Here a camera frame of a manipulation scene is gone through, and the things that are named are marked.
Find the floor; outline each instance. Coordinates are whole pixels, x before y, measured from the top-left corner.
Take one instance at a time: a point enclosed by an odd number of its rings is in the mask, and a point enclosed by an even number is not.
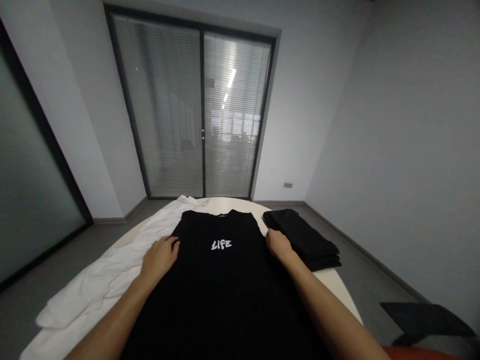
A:
[[[168,204],[148,200],[126,224],[94,225],[0,293],[0,359],[16,359],[39,332],[35,318],[47,300],[83,268],[99,258],[116,240],[135,225]],[[390,277],[348,242],[330,230],[303,206],[269,205],[272,210],[290,207],[340,250],[338,274],[355,302],[365,327],[382,345],[390,345],[402,332],[380,307],[380,302],[415,300]],[[432,336],[419,343],[453,355],[474,359],[462,339]]]

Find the white round table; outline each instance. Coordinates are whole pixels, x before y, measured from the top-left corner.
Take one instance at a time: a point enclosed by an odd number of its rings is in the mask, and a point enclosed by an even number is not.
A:
[[[212,215],[220,215],[226,214],[232,209],[237,210],[241,213],[252,213],[256,219],[256,222],[258,223],[258,227],[260,228],[261,233],[264,236],[267,234],[268,229],[267,226],[264,224],[264,221],[262,220],[262,215],[264,212],[270,211],[270,209],[254,202],[230,197],[212,197],[211,207],[208,213]],[[135,236],[137,236],[142,226],[148,220],[148,218],[145,219],[137,226],[132,228],[130,231],[128,231],[112,245],[112,248],[121,248],[122,246],[132,241]],[[355,306],[349,291],[345,287],[345,284],[340,278],[337,271],[333,268],[329,268],[325,270],[315,271],[314,274],[351,311],[351,313],[358,319],[358,321],[363,324],[357,307]]]

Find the forearm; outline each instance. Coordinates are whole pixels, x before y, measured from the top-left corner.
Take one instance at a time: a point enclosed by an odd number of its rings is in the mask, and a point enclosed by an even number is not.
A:
[[[295,252],[282,262],[336,360],[389,359],[373,336]]]
[[[119,359],[152,289],[137,277],[65,359]]]

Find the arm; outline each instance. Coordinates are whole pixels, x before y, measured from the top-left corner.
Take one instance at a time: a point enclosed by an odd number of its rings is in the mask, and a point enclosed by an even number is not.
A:
[[[308,269],[280,231],[268,229],[271,254],[285,266],[315,327],[335,360],[389,360],[380,344]]]
[[[178,237],[155,241],[143,257],[140,275],[109,312],[75,346],[65,360],[119,359],[150,293],[177,260]]]

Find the window blinds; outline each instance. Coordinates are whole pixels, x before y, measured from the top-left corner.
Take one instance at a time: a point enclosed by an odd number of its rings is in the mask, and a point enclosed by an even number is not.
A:
[[[112,19],[148,196],[249,198],[272,43]]]
[[[207,197],[250,197],[270,49],[204,35]]]
[[[150,197],[201,198],[200,31],[114,19]]]

